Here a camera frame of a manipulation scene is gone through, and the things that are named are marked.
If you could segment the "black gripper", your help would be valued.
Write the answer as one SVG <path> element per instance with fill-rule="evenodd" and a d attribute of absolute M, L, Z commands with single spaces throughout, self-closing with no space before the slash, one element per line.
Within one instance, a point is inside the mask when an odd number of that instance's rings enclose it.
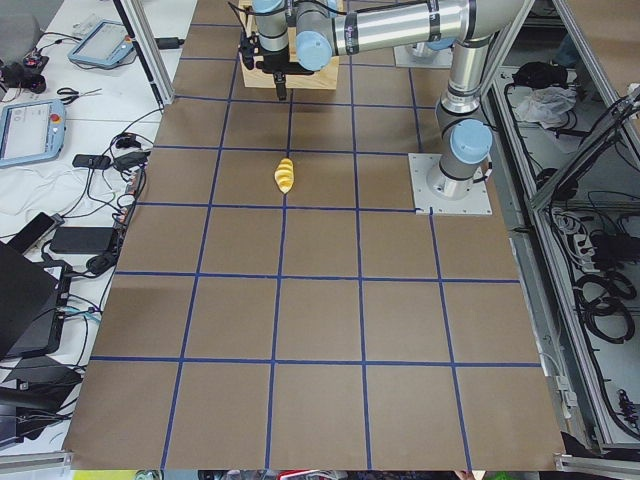
<path fill-rule="evenodd" d="M 263 57 L 261 70 L 273 74 L 279 101 L 288 98 L 286 75 L 312 75 L 298 62 L 290 60 L 288 25 L 285 19 L 258 19 L 259 54 Z"/>

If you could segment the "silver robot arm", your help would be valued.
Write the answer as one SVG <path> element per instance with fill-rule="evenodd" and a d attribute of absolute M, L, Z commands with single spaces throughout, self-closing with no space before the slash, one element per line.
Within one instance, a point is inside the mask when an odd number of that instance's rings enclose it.
<path fill-rule="evenodd" d="M 257 147 L 294 159 L 294 205 L 407 207 L 411 152 L 444 153 L 478 118 L 496 38 L 525 1 L 236 1 L 232 116 L 256 103 Z"/>

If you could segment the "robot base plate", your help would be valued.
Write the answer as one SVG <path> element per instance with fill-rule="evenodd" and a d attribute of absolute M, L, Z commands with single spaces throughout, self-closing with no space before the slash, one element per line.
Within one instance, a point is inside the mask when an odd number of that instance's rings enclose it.
<path fill-rule="evenodd" d="M 481 166 L 472 178 L 458 181 L 444 175 L 440 158 L 440 154 L 408 154 L 415 213 L 490 216 L 492 208 Z"/>

